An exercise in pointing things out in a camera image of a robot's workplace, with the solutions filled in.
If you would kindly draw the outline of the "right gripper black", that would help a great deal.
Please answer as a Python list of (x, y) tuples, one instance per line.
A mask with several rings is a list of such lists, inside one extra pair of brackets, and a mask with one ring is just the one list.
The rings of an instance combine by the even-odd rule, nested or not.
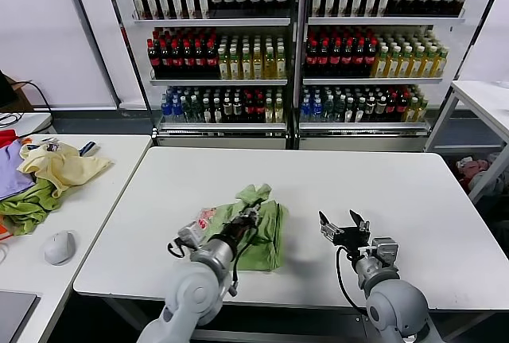
[(360, 256), (359, 249), (368, 245), (371, 235), (370, 222), (350, 209), (349, 214), (355, 226), (339, 228), (331, 223), (322, 211), (318, 213), (322, 235), (327, 240), (332, 240), (335, 246), (343, 248), (349, 259), (357, 259)]

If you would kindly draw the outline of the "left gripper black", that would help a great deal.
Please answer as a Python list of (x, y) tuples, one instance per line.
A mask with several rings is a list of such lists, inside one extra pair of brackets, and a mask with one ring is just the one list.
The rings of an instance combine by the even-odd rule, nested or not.
[(235, 217), (229, 223), (223, 226), (221, 235), (226, 236), (234, 242), (242, 240), (243, 236), (247, 231), (251, 230), (257, 225), (257, 222), (261, 222), (266, 214), (266, 202), (263, 200), (257, 200), (252, 205), (247, 205), (243, 210), (239, 212), (239, 215)]

